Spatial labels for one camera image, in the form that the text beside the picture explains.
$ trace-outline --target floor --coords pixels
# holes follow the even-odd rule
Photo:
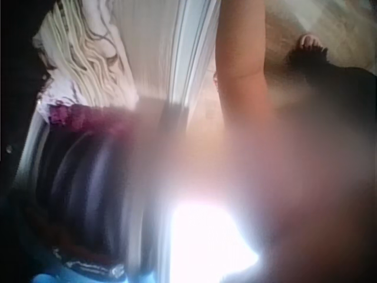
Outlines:
[[[266,0],[266,78],[272,100],[288,103],[292,85],[285,58],[301,34],[312,32],[329,48],[340,66],[365,68],[376,74],[377,14],[369,0]],[[219,97],[213,84],[213,58],[204,78],[188,132],[213,146],[223,129]]]

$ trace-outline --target person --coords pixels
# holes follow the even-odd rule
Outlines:
[[[261,258],[228,281],[375,282],[376,77],[331,64],[306,34],[288,63],[313,95],[277,111],[264,22],[263,0],[221,3],[214,79],[238,173],[231,202]]]

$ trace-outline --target bright light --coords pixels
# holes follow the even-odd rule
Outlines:
[[[254,265],[258,256],[221,207],[180,205],[171,226],[170,283],[219,283]]]

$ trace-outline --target wooden floor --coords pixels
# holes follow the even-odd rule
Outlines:
[[[298,37],[319,36],[329,49],[329,60],[340,66],[365,68],[376,74],[377,14],[369,0],[266,0],[266,78],[272,99],[284,104],[292,82],[285,58]],[[218,135],[223,128],[219,97],[213,85],[213,59],[189,132]]]

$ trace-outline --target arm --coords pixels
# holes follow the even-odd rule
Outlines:
[[[263,0],[223,0],[216,68],[226,119],[260,122],[272,115],[263,74],[265,48]]]

